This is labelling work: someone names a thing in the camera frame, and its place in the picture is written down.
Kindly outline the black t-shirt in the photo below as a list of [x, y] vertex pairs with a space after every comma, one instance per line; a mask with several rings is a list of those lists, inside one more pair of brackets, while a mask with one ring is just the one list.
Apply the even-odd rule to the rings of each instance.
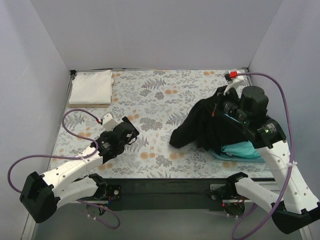
[[226, 145], [248, 141], [237, 122], [224, 114], [216, 114], [219, 94], [222, 95], [225, 88], [218, 87], [212, 96], [199, 100], [191, 108], [183, 123], [171, 134], [169, 144], [172, 147], [180, 149], [195, 143], [198, 148], [220, 154]]

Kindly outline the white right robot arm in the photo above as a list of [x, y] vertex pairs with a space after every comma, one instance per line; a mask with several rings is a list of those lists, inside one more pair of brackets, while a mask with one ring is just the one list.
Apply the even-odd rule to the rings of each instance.
[[279, 123], [267, 116], [268, 97], [262, 88], [247, 86], [238, 95], [230, 86], [219, 87], [214, 117], [224, 117], [238, 127], [267, 164], [280, 188], [276, 194], [243, 172], [226, 179], [214, 191], [218, 196], [237, 199], [240, 196], [272, 213], [276, 227], [291, 234], [320, 218], [320, 200], [313, 194], [291, 159], [286, 135]]

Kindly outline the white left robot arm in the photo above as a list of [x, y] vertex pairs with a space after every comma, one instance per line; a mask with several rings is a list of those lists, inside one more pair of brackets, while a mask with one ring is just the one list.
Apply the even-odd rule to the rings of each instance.
[[106, 196], [108, 184], [101, 176], [94, 173], [80, 177], [122, 154], [140, 133], [127, 117], [118, 123], [107, 114], [102, 122], [105, 131], [75, 160], [27, 176], [19, 200], [36, 223], [48, 220], [58, 208], [73, 201], [86, 197], [101, 200]]

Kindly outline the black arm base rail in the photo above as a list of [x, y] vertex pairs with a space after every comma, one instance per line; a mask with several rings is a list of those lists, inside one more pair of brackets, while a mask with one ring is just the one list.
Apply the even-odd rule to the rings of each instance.
[[121, 210], [208, 210], [241, 216], [243, 197], [233, 197], [225, 189], [224, 178], [109, 178], [102, 199], [86, 197], [95, 204]]

